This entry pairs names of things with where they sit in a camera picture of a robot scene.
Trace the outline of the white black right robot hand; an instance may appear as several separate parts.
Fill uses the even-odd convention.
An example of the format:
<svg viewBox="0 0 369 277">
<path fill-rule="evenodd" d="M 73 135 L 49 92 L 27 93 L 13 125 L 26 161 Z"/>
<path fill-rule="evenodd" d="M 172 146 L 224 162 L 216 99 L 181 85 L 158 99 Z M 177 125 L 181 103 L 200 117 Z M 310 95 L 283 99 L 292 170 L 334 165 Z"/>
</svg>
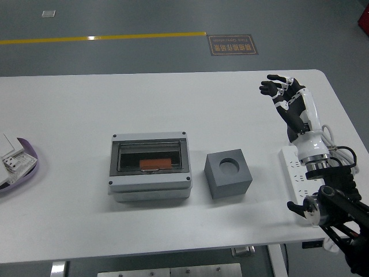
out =
<svg viewBox="0 0 369 277">
<path fill-rule="evenodd" d="M 298 151 L 302 165 L 327 167 L 330 153 L 322 139 L 322 125 L 312 93 L 293 77 L 267 75 L 259 87 L 270 96 L 280 117 L 287 124 L 289 142 Z"/>
</svg>

